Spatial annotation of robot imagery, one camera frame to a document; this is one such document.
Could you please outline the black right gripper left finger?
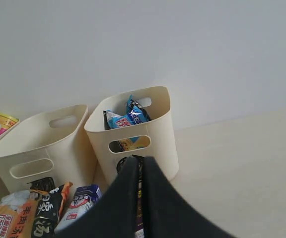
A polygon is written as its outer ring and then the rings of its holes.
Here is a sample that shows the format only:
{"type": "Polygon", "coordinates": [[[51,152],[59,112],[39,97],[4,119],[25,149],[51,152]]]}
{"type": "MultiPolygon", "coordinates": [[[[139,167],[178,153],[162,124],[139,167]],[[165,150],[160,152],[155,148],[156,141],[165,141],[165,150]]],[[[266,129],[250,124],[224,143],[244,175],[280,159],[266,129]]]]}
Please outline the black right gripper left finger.
{"type": "Polygon", "coordinates": [[[127,158],[108,190],[57,238],[134,238],[136,232],[140,164],[127,158]]]}

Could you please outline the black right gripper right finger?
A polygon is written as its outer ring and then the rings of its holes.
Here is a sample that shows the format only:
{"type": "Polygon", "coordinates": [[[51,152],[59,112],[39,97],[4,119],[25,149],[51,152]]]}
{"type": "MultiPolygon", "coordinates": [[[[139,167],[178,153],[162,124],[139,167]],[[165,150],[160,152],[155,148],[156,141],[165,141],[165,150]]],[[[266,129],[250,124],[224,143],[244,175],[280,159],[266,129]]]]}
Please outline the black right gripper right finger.
{"type": "Polygon", "coordinates": [[[171,185],[154,157],[142,159],[142,208],[146,238],[233,238],[196,211],[171,185]]]}

